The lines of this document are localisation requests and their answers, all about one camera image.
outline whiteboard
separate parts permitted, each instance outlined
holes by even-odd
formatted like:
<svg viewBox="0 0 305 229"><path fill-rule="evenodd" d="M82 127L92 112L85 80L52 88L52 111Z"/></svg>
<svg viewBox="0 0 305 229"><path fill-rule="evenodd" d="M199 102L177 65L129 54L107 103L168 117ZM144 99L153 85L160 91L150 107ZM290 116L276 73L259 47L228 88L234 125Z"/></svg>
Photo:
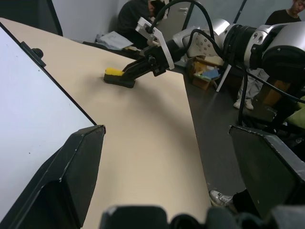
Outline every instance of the whiteboard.
<svg viewBox="0 0 305 229"><path fill-rule="evenodd" d="M274 11L288 9L292 4L292 0L248 0L237 24L257 28L264 25ZM301 20L305 21L305 11L301 12L299 16Z"/></svg>
<svg viewBox="0 0 305 229"><path fill-rule="evenodd" d="M0 27L0 221L85 114Z"/></svg>
<svg viewBox="0 0 305 229"><path fill-rule="evenodd" d="M243 0L199 0L206 8L211 20L221 18L233 23ZM205 16L197 6L194 6L187 27L200 26L202 29L207 26Z"/></svg>

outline sponge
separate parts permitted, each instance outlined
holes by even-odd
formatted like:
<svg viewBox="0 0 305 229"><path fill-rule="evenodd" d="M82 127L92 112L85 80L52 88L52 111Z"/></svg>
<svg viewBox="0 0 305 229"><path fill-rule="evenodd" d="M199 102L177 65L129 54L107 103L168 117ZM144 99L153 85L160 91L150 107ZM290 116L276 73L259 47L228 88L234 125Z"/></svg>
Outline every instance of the sponge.
<svg viewBox="0 0 305 229"><path fill-rule="evenodd" d="M106 83L133 88L135 80L122 78L123 74L123 71L114 68L107 68L104 75L104 81Z"/></svg>

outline shoe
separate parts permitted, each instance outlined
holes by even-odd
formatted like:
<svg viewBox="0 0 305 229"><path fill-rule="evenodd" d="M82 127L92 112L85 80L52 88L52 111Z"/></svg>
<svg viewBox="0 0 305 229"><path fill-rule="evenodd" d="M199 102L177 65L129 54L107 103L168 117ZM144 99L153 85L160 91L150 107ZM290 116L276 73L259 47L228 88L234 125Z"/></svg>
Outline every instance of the shoe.
<svg viewBox="0 0 305 229"><path fill-rule="evenodd" d="M246 106L246 108L248 108L251 111L254 109L251 99L246 99L244 105Z"/></svg>
<svg viewBox="0 0 305 229"><path fill-rule="evenodd" d="M236 102L234 103L233 107L239 109L239 107L240 107L240 99L236 100Z"/></svg>
<svg viewBox="0 0 305 229"><path fill-rule="evenodd" d="M227 207L229 205L233 205L232 196L225 196L215 190L209 191L209 196L211 199L211 204L215 207Z"/></svg>

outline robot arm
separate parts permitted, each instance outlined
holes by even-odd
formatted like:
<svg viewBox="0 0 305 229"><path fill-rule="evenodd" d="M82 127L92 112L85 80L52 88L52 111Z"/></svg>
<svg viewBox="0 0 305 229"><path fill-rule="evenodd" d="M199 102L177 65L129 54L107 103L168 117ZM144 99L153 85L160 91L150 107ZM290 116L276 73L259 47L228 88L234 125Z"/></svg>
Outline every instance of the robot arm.
<svg viewBox="0 0 305 229"><path fill-rule="evenodd" d="M166 69L174 68L175 62L198 55L220 56L231 65L244 64L247 68L264 69L278 80L300 77L305 73L305 22L262 25L259 28L230 24L218 19L212 22L215 40L209 29L191 27L165 42L162 33L141 18L136 30L148 40L157 39L160 46L144 49L144 57L129 64L120 77L105 76L107 83L132 88L135 79L153 72L158 76Z"/></svg>

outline yellow sponge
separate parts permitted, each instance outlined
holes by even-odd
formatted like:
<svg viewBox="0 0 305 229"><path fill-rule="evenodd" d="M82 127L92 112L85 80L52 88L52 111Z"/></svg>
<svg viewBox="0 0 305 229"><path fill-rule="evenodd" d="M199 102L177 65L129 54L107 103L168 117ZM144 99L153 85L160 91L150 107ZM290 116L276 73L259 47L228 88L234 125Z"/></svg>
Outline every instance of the yellow sponge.
<svg viewBox="0 0 305 229"><path fill-rule="evenodd" d="M124 74L123 71L117 70L115 68L106 68L105 71L106 75L117 75L117 76L122 76Z"/></svg>

